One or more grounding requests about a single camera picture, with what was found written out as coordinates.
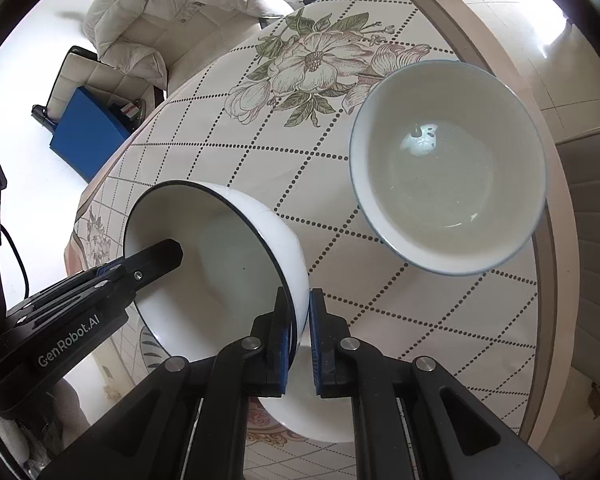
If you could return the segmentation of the white bowl black rim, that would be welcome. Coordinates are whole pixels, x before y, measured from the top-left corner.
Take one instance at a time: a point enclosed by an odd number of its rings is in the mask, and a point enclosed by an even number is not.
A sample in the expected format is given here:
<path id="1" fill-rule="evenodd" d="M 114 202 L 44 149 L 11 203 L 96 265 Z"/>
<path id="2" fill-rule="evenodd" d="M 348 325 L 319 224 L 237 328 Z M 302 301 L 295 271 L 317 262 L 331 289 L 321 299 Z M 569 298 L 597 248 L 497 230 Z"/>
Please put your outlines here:
<path id="1" fill-rule="evenodd" d="M 277 214 L 234 188 L 166 181 L 131 209 L 123 252 L 175 240 L 181 264 L 136 295 L 140 318 L 168 356 L 198 361 L 250 333 L 286 292 L 289 350 L 298 348 L 309 310 L 309 279 L 298 237 Z"/>

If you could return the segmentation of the white bowl blue rim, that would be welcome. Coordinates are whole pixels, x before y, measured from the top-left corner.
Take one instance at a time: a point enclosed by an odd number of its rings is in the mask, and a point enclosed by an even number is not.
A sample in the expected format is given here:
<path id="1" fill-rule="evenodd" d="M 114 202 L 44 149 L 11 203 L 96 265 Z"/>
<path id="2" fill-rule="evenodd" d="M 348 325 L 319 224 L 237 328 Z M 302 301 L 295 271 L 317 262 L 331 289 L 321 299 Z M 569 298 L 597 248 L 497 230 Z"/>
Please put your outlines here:
<path id="1" fill-rule="evenodd" d="M 374 233 L 437 274 L 512 258 L 545 205 L 538 127 L 504 82 L 463 62 L 415 63 L 376 84 L 353 122 L 349 168 Z"/>

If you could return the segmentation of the blue leaf pattern plate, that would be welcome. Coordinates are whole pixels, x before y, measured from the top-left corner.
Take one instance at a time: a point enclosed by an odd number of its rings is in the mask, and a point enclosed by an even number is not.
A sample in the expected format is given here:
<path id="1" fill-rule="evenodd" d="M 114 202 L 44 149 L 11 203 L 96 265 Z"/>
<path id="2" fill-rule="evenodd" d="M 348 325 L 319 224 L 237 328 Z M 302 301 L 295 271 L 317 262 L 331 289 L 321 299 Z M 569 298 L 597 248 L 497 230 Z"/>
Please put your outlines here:
<path id="1" fill-rule="evenodd" d="M 170 358 L 146 326 L 140 329 L 140 357 L 148 374 Z"/>

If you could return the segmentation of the white bowl pink flowers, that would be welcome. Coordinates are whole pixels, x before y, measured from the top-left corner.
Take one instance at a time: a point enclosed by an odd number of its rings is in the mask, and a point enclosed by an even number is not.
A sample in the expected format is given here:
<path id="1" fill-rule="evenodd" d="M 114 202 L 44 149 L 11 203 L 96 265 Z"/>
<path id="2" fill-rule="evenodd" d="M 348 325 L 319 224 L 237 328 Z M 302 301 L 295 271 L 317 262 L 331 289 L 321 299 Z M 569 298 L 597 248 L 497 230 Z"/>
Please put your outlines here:
<path id="1" fill-rule="evenodd" d="M 259 398 L 276 422 L 310 440 L 352 443 L 354 430 L 351 401 L 322 399 L 315 390 L 310 319 L 306 316 L 298 347 L 280 398 Z"/>

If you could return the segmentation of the blue folded mat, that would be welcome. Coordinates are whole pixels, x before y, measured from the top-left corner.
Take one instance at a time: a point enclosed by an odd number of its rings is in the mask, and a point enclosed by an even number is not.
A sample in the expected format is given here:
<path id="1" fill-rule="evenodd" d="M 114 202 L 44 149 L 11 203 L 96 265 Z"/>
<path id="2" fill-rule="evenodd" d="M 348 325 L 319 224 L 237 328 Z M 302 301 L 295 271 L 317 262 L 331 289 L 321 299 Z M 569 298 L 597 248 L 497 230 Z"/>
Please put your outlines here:
<path id="1" fill-rule="evenodd" d="M 106 106 L 80 87 L 57 123 L 50 149 L 90 182 L 129 135 Z"/>

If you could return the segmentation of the floral diamond pattern tablecloth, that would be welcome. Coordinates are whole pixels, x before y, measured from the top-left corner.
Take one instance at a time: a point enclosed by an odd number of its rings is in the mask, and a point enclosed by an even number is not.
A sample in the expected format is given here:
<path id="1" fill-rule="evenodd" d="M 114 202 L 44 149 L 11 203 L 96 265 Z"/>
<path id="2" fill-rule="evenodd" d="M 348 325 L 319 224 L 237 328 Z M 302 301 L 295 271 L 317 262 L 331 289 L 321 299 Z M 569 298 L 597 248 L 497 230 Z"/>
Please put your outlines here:
<path id="1" fill-rule="evenodd" d="M 117 258 L 129 213 L 151 185 L 201 180 L 265 203 L 296 232 L 312 285 L 353 333 L 400 359 L 433 356 L 534 448 L 565 390 L 576 326 L 579 252 L 562 164 L 533 93 L 463 0 L 318 0 L 304 16 L 352 30 L 372 52 L 363 76 L 331 73 L 302 119 L 277 108 L 263 66 L 292 36 L 286 21 L 224 54 L 161 104 L 88 185 L 65 251 L 69 273 Z M 490 70 L 539 128 L 547 211 L 531 247 L 469 278 L 402 261 L 358 210 L 347 154 L 353 101 L 407 61 L 447 58 Z"/>

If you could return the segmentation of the cream padded chair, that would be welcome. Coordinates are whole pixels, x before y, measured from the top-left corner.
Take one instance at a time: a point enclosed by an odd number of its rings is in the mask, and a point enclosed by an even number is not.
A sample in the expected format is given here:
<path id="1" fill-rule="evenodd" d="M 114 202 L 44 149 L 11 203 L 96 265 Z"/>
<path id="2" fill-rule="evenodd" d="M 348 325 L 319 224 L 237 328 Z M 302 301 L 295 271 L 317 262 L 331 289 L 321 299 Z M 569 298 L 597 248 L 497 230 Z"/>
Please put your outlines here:
<path id="1" fill-rule="evenodd" d="M 148 115 L 196 73 L 260 32 L 262 24 L 238 11 L 190 0 L 148 2 L 102 58 L 71 48 L 47 103 L 35 105 L 32 115 L 53 130 L 80 87 L 105 106 L 138 101 Z"/>

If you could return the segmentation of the grey office chair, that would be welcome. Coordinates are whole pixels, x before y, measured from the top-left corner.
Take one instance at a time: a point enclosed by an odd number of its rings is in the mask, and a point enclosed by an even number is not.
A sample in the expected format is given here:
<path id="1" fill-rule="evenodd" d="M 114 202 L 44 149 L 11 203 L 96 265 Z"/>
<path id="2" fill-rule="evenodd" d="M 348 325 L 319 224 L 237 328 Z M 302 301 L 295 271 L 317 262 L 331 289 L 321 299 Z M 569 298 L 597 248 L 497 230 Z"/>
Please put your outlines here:
<path id="1" fill-rule="evenodd" d="M 600 385 L 600 128 L 557 144 L 576 216 L 580 298 L 572 365 Z"/>

